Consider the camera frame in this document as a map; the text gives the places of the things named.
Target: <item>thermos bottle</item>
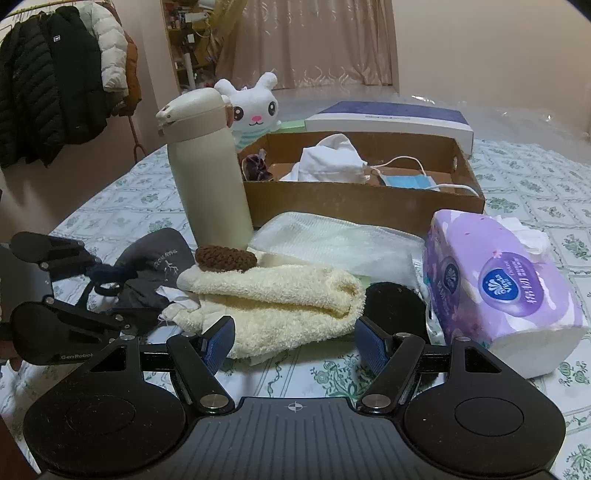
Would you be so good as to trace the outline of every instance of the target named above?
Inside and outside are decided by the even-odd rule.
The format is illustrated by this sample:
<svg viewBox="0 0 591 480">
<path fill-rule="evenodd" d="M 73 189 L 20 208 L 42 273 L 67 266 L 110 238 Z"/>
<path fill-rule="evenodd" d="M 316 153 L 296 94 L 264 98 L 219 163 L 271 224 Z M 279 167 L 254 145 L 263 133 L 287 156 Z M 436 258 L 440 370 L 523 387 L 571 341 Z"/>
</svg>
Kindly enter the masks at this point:
<svg viewBox="0 0 591 480">
<path fill-rule="evenodd" d="M 213 88 L 187 92 L 156 118 L 197 244 L 245 249 L 252 221 L 222 95 Z"/>
</svg>

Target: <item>mask ear loop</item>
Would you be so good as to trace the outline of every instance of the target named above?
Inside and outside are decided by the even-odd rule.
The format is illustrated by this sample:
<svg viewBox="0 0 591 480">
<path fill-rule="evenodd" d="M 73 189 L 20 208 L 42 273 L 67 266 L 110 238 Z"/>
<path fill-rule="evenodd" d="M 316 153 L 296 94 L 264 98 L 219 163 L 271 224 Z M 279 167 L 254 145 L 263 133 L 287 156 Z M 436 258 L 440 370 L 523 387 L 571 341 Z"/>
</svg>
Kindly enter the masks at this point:
<svg viewBox="0 0 591 480">
<path fill-rule="evenodd" d="M 382 174 L 382 172 L 380 172 L 378 170 L 380 167 L 387 167 L 393 161 L 399 160 L 400 158 L 408 158 L 410 160 L 414 160 L 415 162 L 417 162 L 418 163 L 418 166 L 421 167 L 421 172 L 423 173 L 423 175 L 425 175 L 426 177 L 428 177 L 427 173 L 425 172 L 425 169 L 423 168 L 423 164 L 419 161 L 419 159 L 417 159 L 415 157 L 410 157 L 409 155 L 400 155 L 398 157 L 393 158 L 390 161 L 387 161 L 386 163 L 383 163 L 382 165 L 370 165 L 370 168 L 373 169 L 373 170 L 375 170 L 375 171 L 377 171 L 378 174 Z M 439 187 L 448 187 L 448 188 L 452 188 L 452 189 L 464 189 L 464 190 L 468 190 L 469 192 L 473 193 L 477 197 L 479 196 L 477 194 L 476 190 L 474 190 L 472 187 L 469 187 L 468 185 L 456 185 L 454 183 L 440 183 L 440 184 L 437 184 L 437 185 L 432 185 L 430 187 L 425 187 L 423 190 L 435 190 L 435 189 L 438 189 Z"/>
</svg>

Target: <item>hand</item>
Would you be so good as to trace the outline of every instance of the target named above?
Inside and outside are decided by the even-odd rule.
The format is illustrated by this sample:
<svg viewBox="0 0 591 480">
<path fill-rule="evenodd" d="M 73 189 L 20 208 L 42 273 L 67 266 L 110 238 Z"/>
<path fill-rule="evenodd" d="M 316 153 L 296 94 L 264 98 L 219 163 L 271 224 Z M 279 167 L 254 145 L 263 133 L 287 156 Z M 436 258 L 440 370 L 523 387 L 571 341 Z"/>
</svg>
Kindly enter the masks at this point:
<svg viewBox="0 0 591 480">
<path fill-rule="evenodd" d="M 14 349 L 12 342 L 7 340 L 0 341 L 0 358 L 8 358 L 10 367 L 18 372 L 22 365 L 22 358 L 18 356 L 17 351 Z"/>
</svg>

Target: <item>tissue pack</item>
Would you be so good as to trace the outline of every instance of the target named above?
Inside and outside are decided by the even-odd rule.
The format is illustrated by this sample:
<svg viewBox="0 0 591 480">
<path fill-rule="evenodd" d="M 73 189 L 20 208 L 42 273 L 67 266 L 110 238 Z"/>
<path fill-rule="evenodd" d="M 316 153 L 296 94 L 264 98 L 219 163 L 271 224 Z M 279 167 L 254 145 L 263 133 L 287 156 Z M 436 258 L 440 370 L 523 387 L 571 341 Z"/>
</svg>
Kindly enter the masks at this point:
<svg viewBox="0 0 591 480">
<path fill-rule="evenodd" d="M 435 213 L 423 258 L 446 342 L 467 336 L 525 378 L 558 367 L 587 331 L 570 284 L 550 259 L 476 213 Z"/>
</svg>

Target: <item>wall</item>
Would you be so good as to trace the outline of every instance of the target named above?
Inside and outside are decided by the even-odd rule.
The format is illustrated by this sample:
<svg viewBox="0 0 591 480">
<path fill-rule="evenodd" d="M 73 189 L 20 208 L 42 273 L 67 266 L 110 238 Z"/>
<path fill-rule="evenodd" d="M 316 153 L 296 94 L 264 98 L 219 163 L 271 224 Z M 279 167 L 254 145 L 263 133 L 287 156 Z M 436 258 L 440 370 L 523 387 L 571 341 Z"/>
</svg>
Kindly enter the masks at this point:
<svg viewBox="0 0 591 480">
<path fill-rule="evenodd" d="M 39 3 L 42 1 L 25 0 L 18 8 Z M 164 39 L 164 47 L 168 48 L 162 13 L 156 8 L 161 8 L 160 0 L 115 0 L 113 3 L 124 28 L 138 46 L 142 102 L 134 115 L 134 124 L 140 141 L 150 153 L 163 145 L 158 136 L 155 114 L 178 95 L 168 50 L 164 57 L 160 52 L 160 37 Z M 0 28 L 10 22 L 3 20 Z M 7 31 L 0 30 L 0 38 Z M 145 45 L 151 49 L 152 65 L 148 62 L 150 54 L 146 54 Z M 155 72 L 156 88 L 160 89 L 157 95 L 152 84 L 152 72 Z M 8 241 L 20 230 L 49 233 L 94 194 L 129 171 L 134 165 L 133 145 L 127 118 L 111 118 L 107 128 L 92 142 L 65 146 L 49 168 L 38 161 L 29 165 L 13 165 L 0 172 L 0 189 L 3 190 L 0 242 Z"/>
<path fill-rule="evenodd" d="M 566 0 L 392 0 L 402 95 L 548 108 L 582 131 L 591 23 Z"/>
</svg>

